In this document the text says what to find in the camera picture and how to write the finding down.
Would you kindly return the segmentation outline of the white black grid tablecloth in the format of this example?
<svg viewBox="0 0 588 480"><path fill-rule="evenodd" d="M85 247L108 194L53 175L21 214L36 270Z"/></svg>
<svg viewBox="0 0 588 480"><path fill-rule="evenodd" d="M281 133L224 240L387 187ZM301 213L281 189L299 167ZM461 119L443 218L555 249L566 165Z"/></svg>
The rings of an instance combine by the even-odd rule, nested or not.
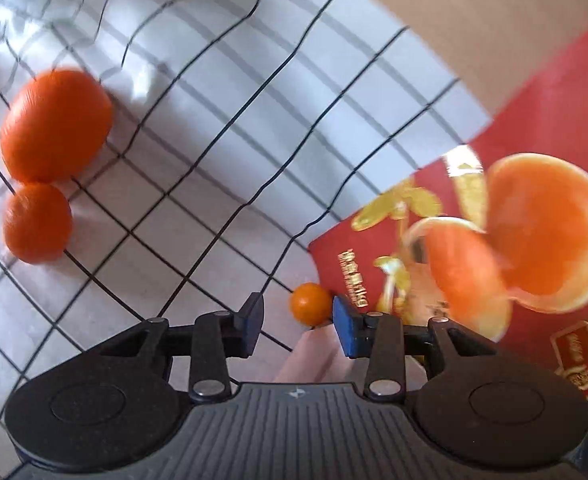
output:
<svg viewBox="0 0 588 480"><path fill-rule="evenodd" d="M0 0L0 125L63 67L103 84L115 122L62 182L72 237L39 266L3 242L18 182L0 150L0 478L18 465L8 396L144 318L189 324L262 292L255 353L229 370L269 382L303 333L288 298L318 277L311 240L488 122L373 0Z"/></svg>

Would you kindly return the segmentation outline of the small yellow-orange mandarin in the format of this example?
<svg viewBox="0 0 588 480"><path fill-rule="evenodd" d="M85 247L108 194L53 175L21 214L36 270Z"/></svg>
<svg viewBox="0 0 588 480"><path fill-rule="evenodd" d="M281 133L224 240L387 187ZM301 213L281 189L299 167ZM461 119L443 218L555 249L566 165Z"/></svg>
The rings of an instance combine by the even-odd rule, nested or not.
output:
<svg viewBox="0 0 588 480"><path fill-rule="evenodd" d="M333 296L315 283L301 284L289 298L289 310L296 321L309 327L323 325L332 316Z"/></svg>

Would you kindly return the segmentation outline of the large orange at back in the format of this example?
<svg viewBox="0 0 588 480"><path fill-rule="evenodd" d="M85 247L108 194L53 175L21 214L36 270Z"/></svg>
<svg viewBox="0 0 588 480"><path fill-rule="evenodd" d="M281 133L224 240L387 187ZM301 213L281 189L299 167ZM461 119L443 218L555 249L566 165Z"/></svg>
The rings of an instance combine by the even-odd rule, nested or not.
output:
<svg viewBox="0 0 588 480"><path fill-rule="evenodd" d="M107 92L88 73L59 68L25 84L0 129L2 159L21 183L76 177L91 164L114 125Z"/></svg>

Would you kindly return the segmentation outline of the small mandarin at back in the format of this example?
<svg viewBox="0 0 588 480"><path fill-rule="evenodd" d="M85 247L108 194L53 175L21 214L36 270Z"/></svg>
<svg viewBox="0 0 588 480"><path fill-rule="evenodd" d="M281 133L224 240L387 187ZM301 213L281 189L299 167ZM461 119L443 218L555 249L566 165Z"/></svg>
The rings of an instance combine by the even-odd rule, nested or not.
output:
<svg viewBox="0 0 588 480"><path fill-rule="evenodd" d="M65 252L71 231L68 200L54 185L24 185L6 202L4 242L25 263L40 264L59 258Z"/></svg>

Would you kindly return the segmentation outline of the red egg gift bag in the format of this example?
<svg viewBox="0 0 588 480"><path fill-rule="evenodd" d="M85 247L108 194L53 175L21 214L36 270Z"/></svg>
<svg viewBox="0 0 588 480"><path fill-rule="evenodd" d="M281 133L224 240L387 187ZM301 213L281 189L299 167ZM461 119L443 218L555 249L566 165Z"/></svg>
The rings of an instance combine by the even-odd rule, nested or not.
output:
<svg viewBox="0 0 588 480"><path fill-rule="evenodd" d="M588 32L477 138L310 249L359 311L446 316L588 398Z"/></svg>

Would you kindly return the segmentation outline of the pink cardboard box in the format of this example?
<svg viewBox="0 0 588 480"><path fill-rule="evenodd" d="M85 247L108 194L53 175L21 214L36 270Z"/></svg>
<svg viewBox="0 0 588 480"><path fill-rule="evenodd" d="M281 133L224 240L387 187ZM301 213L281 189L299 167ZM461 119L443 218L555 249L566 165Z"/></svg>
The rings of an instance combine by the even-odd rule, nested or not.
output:
<svg viewBox="0 0 588 480"><path fill-rule="evenodd" d="M273 382L280 384L324 384L352 382L363 390L368 359L344 355L333 325L308 330L295 345Z"/></svg>

